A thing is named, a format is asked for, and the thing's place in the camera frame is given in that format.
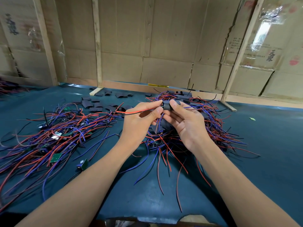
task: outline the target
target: person's right hand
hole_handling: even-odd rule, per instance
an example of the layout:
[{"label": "person's right hand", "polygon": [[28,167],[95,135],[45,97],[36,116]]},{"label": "person's right hand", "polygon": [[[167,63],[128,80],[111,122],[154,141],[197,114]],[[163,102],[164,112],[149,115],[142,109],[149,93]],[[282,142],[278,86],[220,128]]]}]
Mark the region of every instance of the person's right hand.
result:
[{"label": "person's right hand", "polygon": [[203,142],[210,140],[203,115],[197,110],[185,109],[189,106],[183,102],[178,105],[172,99],[169,104],[174,110],[164,110],[163,118],[176,128],[185,147],[195,154]]}]

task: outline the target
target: person's right arm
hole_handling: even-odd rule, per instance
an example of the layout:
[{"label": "person's right arm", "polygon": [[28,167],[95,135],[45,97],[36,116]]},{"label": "person's right arm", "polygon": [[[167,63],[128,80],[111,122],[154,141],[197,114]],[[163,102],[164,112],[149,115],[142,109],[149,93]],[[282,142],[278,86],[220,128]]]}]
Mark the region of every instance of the person's right arm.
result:
[{"label": "person's right arm", "polygon": [[170,101],[174,111],[163,118],[177,130],[188,150],[202,164],[216,186],[238,227],[299,226],[277,204],[263,194],[210,139],[202,114]]}]

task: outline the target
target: hand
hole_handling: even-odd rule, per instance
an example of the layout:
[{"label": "hand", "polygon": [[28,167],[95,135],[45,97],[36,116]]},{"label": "hand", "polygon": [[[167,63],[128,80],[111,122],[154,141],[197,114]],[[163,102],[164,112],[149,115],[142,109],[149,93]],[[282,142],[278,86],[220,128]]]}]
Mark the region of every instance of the hand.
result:
[{"label": "hand", "polygon": [[174,110],[163,111],[163,118],[176,128],[188,150],[194,153],[204,141],[211,140],[205,128],[204,117],[200,112],[193,108],[185,109],[184,107],[188,107],[187,104],[181,102],[181,105],[178,105],[173,99],[169,104]]},{"label": "hand", "polygon": [[161,113],[163,112],[163,108],[160,107],[161,104],[162,100],[150,103],[139,103],[136,107],[126,111],[135,112],[155,108],[155,110],[144,111],[138,114],[125,114],[120,141],[129,144],[132,152],[138,148],[146,136],[149,126],[151,124],[156,125],[154,120],[161,117]]}]

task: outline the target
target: person's left arm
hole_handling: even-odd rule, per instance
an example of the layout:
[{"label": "person's left arm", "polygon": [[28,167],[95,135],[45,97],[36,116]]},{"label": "person's left arm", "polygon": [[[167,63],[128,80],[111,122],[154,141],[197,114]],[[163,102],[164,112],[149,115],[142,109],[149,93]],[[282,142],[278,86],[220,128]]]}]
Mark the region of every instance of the person's left arm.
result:
[{"label": "person's left arm", "polygon": [[117,144],[99,161],[51,196],[16,226],[89,226],[123,163],[138,148],[150,124],[160,118],[162,101],[139,103],[128,112],[156,108],[151,113],[126,115]]}]

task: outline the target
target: yellow object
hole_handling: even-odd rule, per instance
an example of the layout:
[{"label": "yellow object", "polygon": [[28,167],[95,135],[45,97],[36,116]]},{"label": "yellow object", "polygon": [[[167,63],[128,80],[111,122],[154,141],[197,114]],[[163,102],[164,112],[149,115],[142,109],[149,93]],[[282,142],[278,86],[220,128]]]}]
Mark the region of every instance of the yellow object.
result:
[{"label": "yellow object", "polygon": [[157,85],[157,84],[149,84],[149,86],[153,86],[153,87],[169,87],[169,86]]}]

